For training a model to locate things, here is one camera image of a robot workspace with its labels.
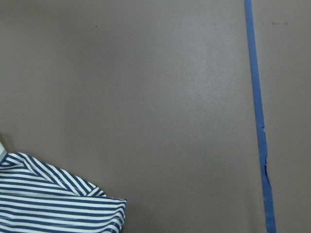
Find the navy white striped polo shirt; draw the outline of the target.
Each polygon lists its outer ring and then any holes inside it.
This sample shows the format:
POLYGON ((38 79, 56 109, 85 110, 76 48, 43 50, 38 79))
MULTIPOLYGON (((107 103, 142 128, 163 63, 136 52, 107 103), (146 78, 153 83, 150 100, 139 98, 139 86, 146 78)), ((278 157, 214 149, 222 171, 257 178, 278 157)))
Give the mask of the navy white striped polo shirt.
POLYGON ((27 154, 0 149, 3 233, 120 233, 126 200, 27 154))

